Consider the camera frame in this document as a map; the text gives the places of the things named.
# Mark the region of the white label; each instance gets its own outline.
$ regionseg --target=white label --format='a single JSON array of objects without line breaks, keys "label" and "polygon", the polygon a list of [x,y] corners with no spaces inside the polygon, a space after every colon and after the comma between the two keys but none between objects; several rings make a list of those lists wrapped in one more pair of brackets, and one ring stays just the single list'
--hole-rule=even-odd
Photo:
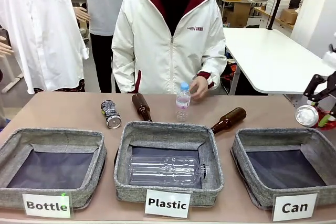
[{"label": "white label", "polygon": [[312,217],[316,198],[317,194],[277,197],[275,201],[273,221]]},{"label": "white label", "polygon": [[187,218],[190,194],[147,190],[145,214]]},{"label": "white label", "polygon": [[180,101],[176,101],[176,106],[179,107],[180,109],[186,109],[189,107],[190,104],[190,100],[187,102],[180,102]]},{"label": "white label", "polygon": [[49,218],[70,218],[69,196],[22,194],[26,214]]}]

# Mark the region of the hand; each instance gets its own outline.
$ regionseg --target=hand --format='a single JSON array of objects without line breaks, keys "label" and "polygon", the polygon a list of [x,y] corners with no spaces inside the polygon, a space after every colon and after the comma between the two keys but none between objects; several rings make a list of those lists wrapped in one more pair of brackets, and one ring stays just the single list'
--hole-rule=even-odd
[{"label": "hand", "polygon": [[194,87],[197,87],[197,90],[191,95],[191,98],[195,100],[202,99],[208,91],[208,81],[203,76],[197,76],[191,83],[190,90]]},{"label": "hand", "polygon": [[90,15],[86,13],[86,9],[83,7],[74,7],[75,16],[79,21],[90,21]]},{"label": "hand", "polygon": [[[0,36],[0,41],[5,41],[6,39],[2,36]],[[12,48],[9,45],[6,45],[5,43],[0,42],[0,55],[11,55],[14,51],[12,51]]]}]

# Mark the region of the brown bottle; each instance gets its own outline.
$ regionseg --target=brown bottle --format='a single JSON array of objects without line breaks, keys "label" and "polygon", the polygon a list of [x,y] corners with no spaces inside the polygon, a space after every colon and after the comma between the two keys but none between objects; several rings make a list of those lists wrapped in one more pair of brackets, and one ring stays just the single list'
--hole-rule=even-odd
[{"label": "brown bottle", "polygon": [[134,94],[132,96],[132,102],[137,110],[138,114],[144,121],[152,122],[150,115],[150,108],[142,94]]},{"label": "brown bottle", "polygon": [[219,122],[216,123],[211,128],[211,130],[214,132],[214,134],[223,130],[229,130],[235,124],[244,120],[245,117],[246,117],[246,111],[243,108],[237,107],[234,110],[227,113],[226,115],[223,115],[219,119]]}]

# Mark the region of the clear plastic bottle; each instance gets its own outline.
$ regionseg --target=clear plastic bottle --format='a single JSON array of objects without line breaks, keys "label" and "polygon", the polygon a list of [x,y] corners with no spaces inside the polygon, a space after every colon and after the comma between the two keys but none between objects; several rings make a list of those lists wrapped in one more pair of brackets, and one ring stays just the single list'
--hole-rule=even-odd
[{"label": "clear plastic bottle", "polygon": [[185,122],[188,117],[188,107],[190,105],[189,85],[186,82],[181,83],[179,93],[176,95],[176,115],[179,122]]},{"label": "clear plastic bottle", "polygon": [[193,157],[132,156],[130,185],[193,187],[206,177],[207,167]]}]

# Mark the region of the white jacket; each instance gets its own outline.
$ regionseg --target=white jacket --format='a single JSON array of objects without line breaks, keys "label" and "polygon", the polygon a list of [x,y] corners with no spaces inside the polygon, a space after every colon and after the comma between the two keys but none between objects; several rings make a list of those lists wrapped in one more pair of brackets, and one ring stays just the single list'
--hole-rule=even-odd
[{"label": "white jacket", "polygon": [[170,93],[197,74],[209,88],[226,66],[223,22],[215,0],[190,0],[174,36],[160,0],[124,0],[112,42],[121,92]]},{"label": "white jacket", "polygon": [[0,24],[8,31],[28,93],[75,88],[84,78],[88,52],[71,0],[0,0]]}]

